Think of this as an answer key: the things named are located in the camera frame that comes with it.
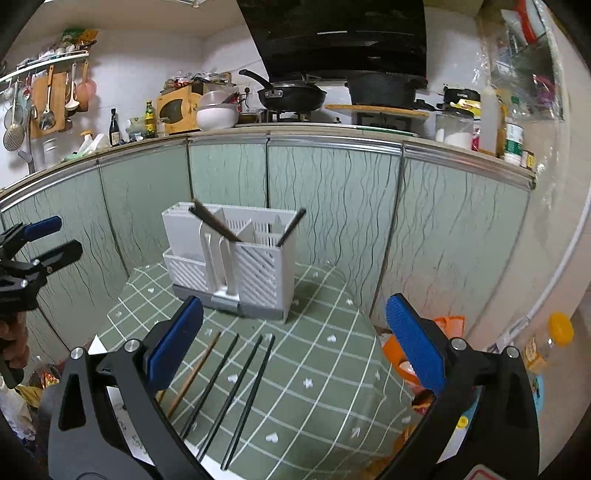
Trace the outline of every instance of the white jar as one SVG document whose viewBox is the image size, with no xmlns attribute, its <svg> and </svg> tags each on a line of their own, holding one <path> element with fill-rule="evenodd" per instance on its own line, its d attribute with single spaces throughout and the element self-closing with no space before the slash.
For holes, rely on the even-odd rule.
<svg viewBox="0 0 591 480">
<path fill-rule="evenodd" d="M 472 149 L 474 114 L 461 108 L 446 106 L 437 114 L 435 140 L 454 147 Z"/>
</svg>

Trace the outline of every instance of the checkered tablecloth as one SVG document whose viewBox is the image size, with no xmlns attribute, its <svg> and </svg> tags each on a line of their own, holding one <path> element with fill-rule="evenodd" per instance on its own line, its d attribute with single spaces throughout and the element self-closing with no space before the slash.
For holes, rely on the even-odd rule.
<svg viewBox="0 0 591 480">
<path fill-rule="evenodd" d="M 188 440 L 201 444 L 242 370 L 256 339 L 265 340 L 207 454 L 220 463 L 267 349 L 273 353 L 230 470 L 247 480 L 344 478 L 379 456 L 413 416 L 410 393 L 382 353 L 369 319 L 351 300 L 342 273 L 331 265 L 298 265 L 286 324 L 205 310 L 203 327 L 164 396 L 166 411 L 217 331 L 222 335 L 171 419 L 180 430 L 236 333 L 223 367 Z M 112 351 L 142 339 L 182 302 L 165 265 L 135 269 L 99 338 Z"/>
</svg>

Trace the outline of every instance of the metal trim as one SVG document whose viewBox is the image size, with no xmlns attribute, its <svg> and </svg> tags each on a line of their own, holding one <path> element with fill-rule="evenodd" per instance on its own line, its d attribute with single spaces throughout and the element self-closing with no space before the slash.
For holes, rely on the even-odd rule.
<svg viewBox="0 0 591 480">
<path fill-rule="evenodd" d="M 409 160 L 418 160 L 455 170 L 463 170 L 492 180 L 501 181 L 521 190 L 530 191 L 535 174 L 521 167 L 514 167 L 496 158 L 481 158 L 477 154 L 464 154 L 422 145 L 405 145 Z"/>
<path fill-rule="evenodd" d="M 254 134 L 219 134 L 189 137 L 189 145 L 220 145 L 220 144 L 265 144 L 268 133 Z"/>
<path fill-rule="evenodd" d="M 42 176 L 1 199 L 0 212 L 6 212 L 10 207 L 13 207 L 17 203 L 20 203 L 53 185 L 77 177 L 88 171 L 96 170 L 97 168 L 97 159 L 94 159 L 92 161 L 83 161 L 52 172 L 49 175 Z"/>
<path fill-rule="evenodd" d="M 166 148 L 178 147 L 183 145 L 186 137 L 172 138 L 170 140 L 161 140 L 159 142 L 150 142 L 147 144 L 138 143 L 137 147 L 128 147 L 126 149 L 107 153 L 99 156 L 96 160 L 99 165 L 106 166 L 120 161 L 127 160 L 130 155 L 146 152 L 146 150 L 163 150 Z"/>
<path fill-rule="evenodd" d="M 372 138 L 341 137 L 340 135 L 273 135 L 270 147 L 330 147 L 344 150 L 361 150 L 388 155 L 400 155 L 401 142 L 386 142 Z"/>
</svg>

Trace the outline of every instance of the dish drying rack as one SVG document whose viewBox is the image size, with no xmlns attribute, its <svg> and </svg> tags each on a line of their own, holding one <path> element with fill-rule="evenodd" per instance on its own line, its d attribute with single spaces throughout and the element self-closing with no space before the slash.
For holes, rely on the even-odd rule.
<svg viewBox="0 0 591 480">
<path fill-rule="evenodd" d="M 296 212 L 205 204 L 241 242 L 230 242 L 180 202 L 163 211 L 170 248 L 163 253 L 173 290 L 209 308 L 287 320 L 294 295 L 296 233 L 277 242 Z"/>
</svg>

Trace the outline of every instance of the green cabinet door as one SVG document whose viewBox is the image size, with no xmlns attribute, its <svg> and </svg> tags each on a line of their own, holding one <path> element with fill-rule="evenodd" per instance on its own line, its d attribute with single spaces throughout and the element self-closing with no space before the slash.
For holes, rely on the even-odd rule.
<svg viewBox="0 0 591 480">
<path fill-rule="evenodd" d="M 100 165 L 113 232 L 129 273 L 162 261 L 168 248 L 162 212 L 188 202 L 185 145 L 154 148 Z"/>
<path fill-rule="evenodd" d="M 509 260 L 527 206 L 524 190 L 406 156 L 397 223 L 372 321 L 402 292 L 425 318 L 478 320 Z"/>
<path fill-rule="evenodd" d="M 62 218 L 62 229 L 26 244 L 21 252 L 30 260 L 69 240 L 82 244 L 80 261 L 53 274 L 39 294 L 40 307 L 71 349 L 92 340 L 127 277 L 109 227 L 97 169 L 22 200 L 2 212 L 2 220 L 11 226 L 54 215 Z"/>
<path fill-rule="evenodd" d="M 307 209 L 297 259 L 329 262 L 369 313 L 396 194 L 398 155 L 316 147 L 269 147 L 272 208 Z"/>
<path fill-rule="evenodd" d="M 192 144 L 193 191 L 202 203 L 265 206 L 265 144 Z"/>
</svg>

